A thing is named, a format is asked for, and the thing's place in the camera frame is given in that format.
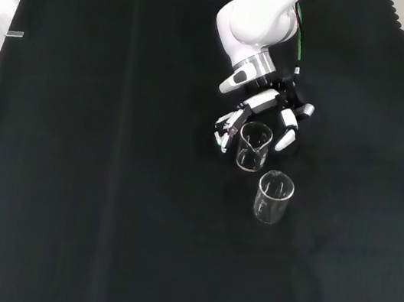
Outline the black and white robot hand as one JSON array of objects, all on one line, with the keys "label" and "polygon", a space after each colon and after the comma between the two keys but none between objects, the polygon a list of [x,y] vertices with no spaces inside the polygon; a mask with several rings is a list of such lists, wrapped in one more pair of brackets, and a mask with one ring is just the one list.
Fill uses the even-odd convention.
[{"label": "black and white robot hand", "polygon": [[254,115],[278,107],[283,133],[275,143],[276,152],[283,151],[297,138],[298,122],[313,115],[315,108],[304,102],[294,82],[282,84],[274,89],[265,89],[241,102],[233,112],[219,117],[215,122],[215,142],[222,153],[226,153],[241,127]]}]

